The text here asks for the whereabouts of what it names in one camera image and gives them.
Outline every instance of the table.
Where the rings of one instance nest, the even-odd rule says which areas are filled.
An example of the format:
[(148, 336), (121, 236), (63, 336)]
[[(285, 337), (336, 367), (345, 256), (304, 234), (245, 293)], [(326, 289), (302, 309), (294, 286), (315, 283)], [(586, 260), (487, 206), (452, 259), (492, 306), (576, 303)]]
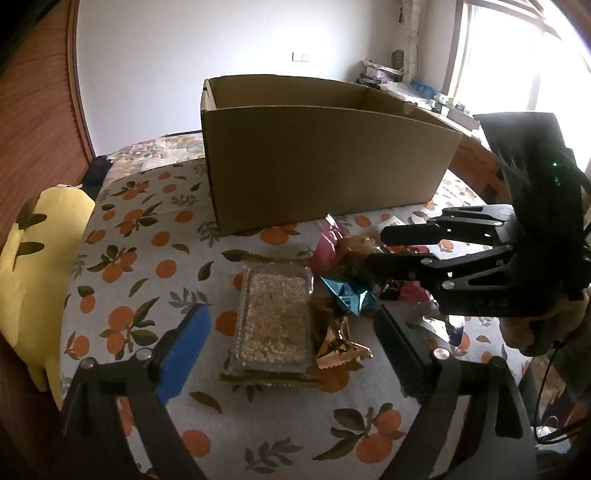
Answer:
[[(269, 257), (306, 252), (315, 248), (321, 223), (220, 238), (206, 163), (198, 157), (115, 180), (99, 195), (64, 310), (64, 395), (80, 358), (93, 356), (101, 363), (127, 359), (175, 328), (190, 306), (204, 303), (214, 329), (181, 396), (172, 399), (167, 410), (208, 478), (378, 478), (412, 425), (418, 404), (402, 394), (370, 320), (355, 319), (352, 334), (372, 349), (374, 358), (357, 371), (315, 371), (323, 381), (319, 388), (238, 388), (218, 379), (235, 329), (243, 269), (240, 252)], [(448, 171), (431, 202), (338, 220), (357, 234), (392, 216), (421, 223), (446, 206), (482, 204)], [(447, 258), (483, 248), (443, 241), (431, 250)], [(519, 381), (528, 359), (503, 344), (498, 320), (466, 320), (457, 354), (477, 362), (502, 355)], [(430, 345), (446, 346), (430, 333), (424, 335)], [(119, 402), (119, 413), (138, 467), (151, 472), (126, 399)], [(436, 470), (444, 471), (453, 454), (461, 414), (456, 417)], [(377, 420), (368, 426), (370, 418)]]

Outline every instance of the curtain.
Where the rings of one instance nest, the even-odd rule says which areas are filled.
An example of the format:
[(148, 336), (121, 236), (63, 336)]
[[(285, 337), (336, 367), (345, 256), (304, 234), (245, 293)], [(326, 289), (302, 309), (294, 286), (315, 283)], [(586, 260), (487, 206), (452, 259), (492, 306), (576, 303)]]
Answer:
[(418, 80), (419, 58), (418, 37), (423, 23), (428, 0), (402, 0), (402, 17), (404, 19), (404, 83)]

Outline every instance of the window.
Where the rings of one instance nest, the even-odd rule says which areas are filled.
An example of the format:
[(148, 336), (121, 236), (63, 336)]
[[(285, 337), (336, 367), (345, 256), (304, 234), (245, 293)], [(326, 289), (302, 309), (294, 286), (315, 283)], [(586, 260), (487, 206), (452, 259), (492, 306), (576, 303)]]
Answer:
[(577, 36), (565, 35), (564, 24), (563, 40), (543, 17), (497, 9), (498, 4), (473, 0), (464, 5), (450, 95), (472, 114), (554, 113), (564, 142), (584, 170), (591, 158), (591, 73), (581, 55), (582, 43), (573, 44)]

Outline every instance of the candy wrapper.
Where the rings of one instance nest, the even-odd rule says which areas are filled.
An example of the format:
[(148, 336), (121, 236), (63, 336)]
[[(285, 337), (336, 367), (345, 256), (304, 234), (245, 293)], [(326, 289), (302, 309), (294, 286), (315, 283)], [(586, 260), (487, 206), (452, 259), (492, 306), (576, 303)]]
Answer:
[(323, 275), (336, 266), (339, 261), (337, 250), (342, 240), (347, 237), (349, 237), (349, 231), (337, 223), (332, 216), (327, 215), (318, 245), (309, 262), (314, 275)]
[(359, 286), (353, 281), (320, 278), (329, 291), (337, 297), (339, 303), (357, 317), (361, 315), (362, 310), (376, 303), (374, 294), (368, 288)]
[(371, 254), (389, 254), (381, 242), (367, 235), (343, 238), (337, 251), (338, 269), (345, 278), (372, 290), (375, 281), (365, 266), (365, 259)]
[(372, 358), (371, 350), (351, 341), (349, 318), (343, 316), (333, 319), (329, 323), (326, 338), (316, 355), (318, 367), (336, 367), (351, 360), (359, 361), (365, 358)]

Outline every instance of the plastic container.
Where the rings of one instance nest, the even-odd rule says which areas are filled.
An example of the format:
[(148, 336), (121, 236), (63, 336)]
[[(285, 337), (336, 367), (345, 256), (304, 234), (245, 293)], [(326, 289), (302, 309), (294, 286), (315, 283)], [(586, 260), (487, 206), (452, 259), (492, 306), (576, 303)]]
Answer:
[(314, 359), (313, 275), (294, 264), (247, 268), (236, 324), (235, 359), (246, 369), (304, 373)]

